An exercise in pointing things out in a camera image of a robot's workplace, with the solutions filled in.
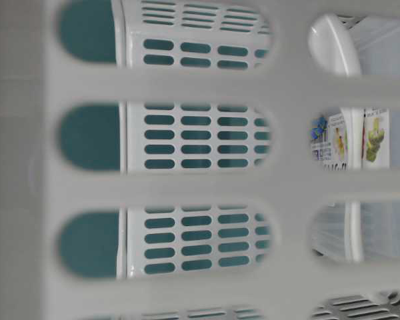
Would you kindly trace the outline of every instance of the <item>white plastic crate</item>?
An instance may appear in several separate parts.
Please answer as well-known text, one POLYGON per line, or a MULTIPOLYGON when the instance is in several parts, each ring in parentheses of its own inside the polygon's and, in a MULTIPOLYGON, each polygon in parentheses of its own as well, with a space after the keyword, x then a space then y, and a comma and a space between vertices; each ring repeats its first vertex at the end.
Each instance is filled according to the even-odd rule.
POLYGON ((308 130, 305 120, 329 103, 400 106, 400 80, 326 74, 314 64, 306 40, 306 30, 322 13, 400 17, 400 0, 392 6, 380 0, 256 1, 275 31, 273 52, 262 68, 236 77, 76 61, 56 36, 63 4, 0 1, 0 319, 78 319, 197 309, 217 301, 254 304, 270 319, 302 319, 327 297, 400 287, 400 261, 332 268, 310 255, 306 241, 318 208, 336 197, 400 199, 400 171, 329 175, 309 160, 308 146, 299 139, 308 130), (56 130, 76 103, 100 99, 253 101, 278 124, 272 126, 273 155, 252 170, 208 175, 139 173, 128 179, 79 171, 63 160, 56 130), (323 192, 311 185, 323 186, 323 192), (58 234, 86 208, 196 203, 199 197, 203 203, 256 204, 276 232, 270 258, 252 272, 126 283, 81 281, 60 264, 58 234))

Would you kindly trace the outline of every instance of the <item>teal surface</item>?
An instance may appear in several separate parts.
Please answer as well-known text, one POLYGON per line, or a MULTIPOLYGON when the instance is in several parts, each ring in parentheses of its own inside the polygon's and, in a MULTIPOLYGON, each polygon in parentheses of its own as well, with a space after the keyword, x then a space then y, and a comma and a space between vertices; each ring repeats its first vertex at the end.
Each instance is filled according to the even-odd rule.
POLYGON ((119 170, 117 103, 84 105, 63 119, 59 143, 72 164, 89 170, 119 170))
POLYGON ((59 37, 74 57, 93 63, 116 63, 110 0, 74 1, 64 8, 59 37))
POLYGON ((114 278, 117 257, 117 211, 84 214, 65 226, 59 240, 64 265, 76 275, 114 278))

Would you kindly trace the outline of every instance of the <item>product label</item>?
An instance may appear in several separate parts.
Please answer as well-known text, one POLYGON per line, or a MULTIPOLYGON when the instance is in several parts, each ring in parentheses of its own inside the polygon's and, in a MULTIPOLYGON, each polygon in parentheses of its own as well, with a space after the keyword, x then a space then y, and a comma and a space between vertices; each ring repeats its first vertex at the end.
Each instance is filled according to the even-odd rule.
POLYGON ((389 111, 366 109, 362 166, 365 169, 388 168, 389 162, 389 111))
POLYGON ((311 150, 315 160, 331 171, 347 169, 347 130, 342 113, 314 120, 311 150))

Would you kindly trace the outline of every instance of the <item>grid pattern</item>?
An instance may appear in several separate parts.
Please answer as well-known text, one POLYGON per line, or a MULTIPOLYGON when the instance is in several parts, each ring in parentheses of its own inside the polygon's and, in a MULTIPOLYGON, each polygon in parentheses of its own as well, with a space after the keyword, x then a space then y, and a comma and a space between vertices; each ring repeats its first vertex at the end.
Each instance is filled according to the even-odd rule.
POLYGON ((316 308, 314 320, 391 320, 400 319, 400 291, 388 295, 389 302, 377 305, 356 295, 326 301, 316 308))
POLYGON ((230 169, 258 165, 269 127, 246 105, 129 103, 129 171, 230 169))
POLYGON ((128 277, 246 267, 268 251, 268 222, 247 205, 129 209, 128 277))
MULTIPOLYGON (((234 33, 269 34, 268 22, 251 6, 202 1, 141 1, 142 22, 188 29, 221 30, 234 33)), ((139 12, 139 5, 133 15, 139 12)))

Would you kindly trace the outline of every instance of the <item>ventilation slot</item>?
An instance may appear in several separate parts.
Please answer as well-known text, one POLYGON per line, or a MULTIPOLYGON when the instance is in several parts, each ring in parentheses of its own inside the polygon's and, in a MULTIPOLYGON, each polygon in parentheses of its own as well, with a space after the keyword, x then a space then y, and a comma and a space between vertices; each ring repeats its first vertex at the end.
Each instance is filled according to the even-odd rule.
POLYGON ((388 314, 387 309, 374 310, 374 308, 372 310, 369 309, 367 311, 354 311, 352 313, 348 313, 347 316, 348 316, 348 318, 352 318, 352 319, 362 319, 362 318, 367 318, 372 315, 384 315, 385 317, 391 316, 388 314))
POLYGON ((146 265, 144 271, 148 275, 154 275, 157 273, 170 273, 174 272, 175 265, 173 263, 156 263, 153 265, 146 265))
POLYGON ((181 65, 184 67, 209 68, 211 62, 208 59, 185 57, 181 59, 181 65))
POLYGON ((248 250, 249 244, 247 242, 230 242, 222 243, 218 249, 220 252, 234 252, 248 250))
POLYGON ((158 218, 145 220, 145 227, 148 229, 171 228, 175 225, 172 218, 158 218))
POLYGON ((236 126, 236 127, 244 127, 247 125, 246 118, 235 118, 235 117, 221 117, 218 119, 219 125, 229 125, 229 126, 236 126))
POLYGON ((182 104, 181 109, 184 111, 209 111, 211 109, 211 106, 182 104))
POLYGON ((165 1, 142 1, 142 18, 144 23, 152 25, 173 25, 175 3, 165 1))
POLYGON ((268 153, 269 147, 267 145, 257 145, 255 147, 255 152, 259 154, 268 153))
POLYGON ((219 260, 219 265, 221 267, 234 267, 238 265, 246 265, 248 263, 249 263, 249 258, 246 256, 221 258, 219 260))
POLYGON ((181 151, 187 155, 202 155, 210 153, 211 147, 209 145, 183 145, 181 151))
POLYGON ((220 131, 218 138, 220 140, 246 140, 247 133, 244 131, 220 131))
POLYGON ((182 131, 182 139, 185 140, 208 140, 211 138, 211 133, 208 131, 182 131))
POLYGON ((220 112, 246 112, 247 107, 245 105, 219 105, 218 110, 220 112))
POLYGON ((356 302, 369 302, 369 300, 363 298, 363 297, 348 297, 348 298, 341 298, 338 300, 335 300, 334 302, 332 302, 332 305, 335 306, 341 306, 341 305, 350 305, 352 303, 356 303, 356 302))
POLYGON ((210 231, 186 231, 182 233, 182 240, 184 241, 198 241, 210 239, 212 237, 212 233, 210 231))
POLYGON ((269 247, 269 241, 268 240, 256 241, 255 246, 258 249, 266 249, 269 247))
POLYGON ((249 220, 249 216, 240 213, 240 214, 233 214, 233 215, 220 215, 218 217, 219 223, 243 223, 249 220))
POLYGON ((236 311, 238 320, 256 320, 262 319, 263 316, 258 312, 258 310, 247 309, 242 311, 236 311))
POLYGON ((148 313, 141 316, 141 320, 178 320, 176 312, 172 313, 148 313))
POLYGON ((229 70, 246 70, 248 68, 248 64, 242 61, 219 60, 218 68, 229 70))
POLYGON ((170 55, 146 55, 144 62, 147 65, 172 65, 175 60, 170 55))
POLYGON ((150 159, 145 162, 147 169, 172 169, 174 166, 175 162, 171 159, 150 159))
POLYGON ((249 33, 258 23, 259 13, 250 8, 231 7, 221 22, 222 31, 249 33))
POLYGON ((218 205, 218 208, 220 210, 240 210, 240 209, 246 209, 246 205, 218 205))
POLYGON ((183 255, 208 255, 212 252, 212 247, 210 245, 190 245, 184 247, 181 250, 183 255))
POLYGON ((199 168, 209 168, 212 162, 208 159, 186 159, 182 160, 181 166, 186 169, 199 169, 199 168))
POLYGON ((174 255, 175 250, 173 248, 148 249, 145 251, 145 257, 147 259, 170 258, 174 255))
POLYGON ((257 127, 268 127, 266 120, 262 118, 255 119, 255 125, 257 127))
POLYGON ((170 51, 174 47, 172 41, 158 40, 158 39, 147 39, 144 40, 144 48, 150 50, 166 50, 170 51))
POLYGON ((269 133, 268 132, 256 132, 255 139, 256 140, 269 140, 269 133))
POLYGON ((182 26, 199 29, 212 29, 217 15, 217 7, 203 4, 185 4, 182 26))
POLYGON ((188 318, 208 318, 208 317, 219 317, 225 315, 226 312, 222 309, 208 309, 208 310, 192 310, 188 311, 188 318))
POLYGON ((220 238, 246 237, 248 234, 249 230, 247 228, 221 229, 218 231, 220 238))
POLYGON ((167 140, 173 139, 175 134, 172 130, 146 130, 145 138, 167 140))
POLYGON ((265 221, 265 218, 264 218, 264 216, 263 216, 262 214, 257 213, 257 214, 255 215, 255 220, 256 220, 256 221, 262 222, 262 221, 265 221))
POLYGON ((172 145, 146 145, 145 153, 148 155, 170 155, 175 152, 172 145))
POLYGON ((258 227, 255 229, 257 235, 269 235, 268 227, 258 227))
POLYGON ((145 207, 145 212, 150 214, 174 212, 175 207, 145 207))
POLYGON ((220 145, 218 152, 223 154, 244 154, 247 152, 247 147, 245 145, 220 145))
POLYGON ((218 47, 218 53, 220 55, 233 55, 235 57, 246 57, 248 50, 241 47, 230 47, 227 45, 222 45, 218 47))
POLYGON ((258 49, 255 50, 255 57, 258 59, 262 59, 265 58, 268 54, 268 50, 264 50, 264 49, 258 49))
POLYGON ((144 106, 147 110, 172 110, 175 107, 172 103, 146 103, 144 106))
POLYGON ((218 167, 220 168, 244 168, 249 162, 246 159, 220 159, 218 167))
POLYGON ((260 263, 265 259, 265 255, 257 255, 255 261, 260 263))
POLYGON ((212 209, 210 205, 190 205, 189 207, 182 207, 184 212, 195 212, 195 211, 208 211, 212 209))
POLYGON ((145 242, 152 243, 168 243, 174 242, 175 235, 173 233, 154 233, 145 236, 145 242))
POLYGON ((184 42, 181 44, 181 50, 192 53, 210 53, 211 46, 205 43, 184 42))
POLYGON ((185 116, 182 117, 181 122, 183 125, 210 125, 211 118, 209 117, 196 117, 196 116, 185 116))
POLYGON ((371 303, 371 302, 360 302, 360 303, 352 303, 348 305, 347 307, 342 307, 339 310, 340 311, 356 311, 356 310, 362 310, 370 307, 377 307, 376 304, 371 303))
POLYGON ((212 261, 207 259, 182 262, 182 270, 184 271, 210 269, 211 266, 212 261))
POLYGON ((186 227, 190 227, 193 225, 210 225, 212 222, 212 218, 205 215, 202 217, 185 217, 181 220, 182 225, 186 227))
POLYGON ((147 115, 144 120, 148 125, 172 125, 175 122, 171 115, 147 115))

